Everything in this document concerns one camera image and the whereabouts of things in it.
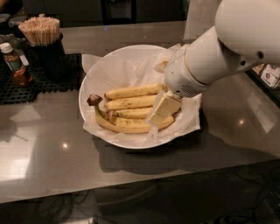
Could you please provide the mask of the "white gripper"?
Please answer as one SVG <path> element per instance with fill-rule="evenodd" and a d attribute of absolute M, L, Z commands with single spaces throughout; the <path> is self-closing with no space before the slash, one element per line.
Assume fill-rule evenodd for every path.
<path fill-rule="evenodd" d="M 199 82 L 186 62 L 187 45 L 175 52 L 171 49 L 161 52 L 156 59 L 154 70 L 164 73 L 164 83 L 170 91 L 161 90 L 146 118 L 149 125 L 159 125 L 176 113 L 182 105 L 181 97 L 192 98 L 207 90 L 208 85 Z"/>

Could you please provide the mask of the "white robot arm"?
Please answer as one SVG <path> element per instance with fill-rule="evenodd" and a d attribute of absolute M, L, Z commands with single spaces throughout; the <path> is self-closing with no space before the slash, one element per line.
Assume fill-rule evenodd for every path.
<path fill-rule="evenodd" d="M 214 26 L 170 57 L 164 70 L 168 92 L 157 95 L 147 123 L 160 124 L 184 97 L 262 63 L 280 63 L 280 0 L 222 0 Z"/>

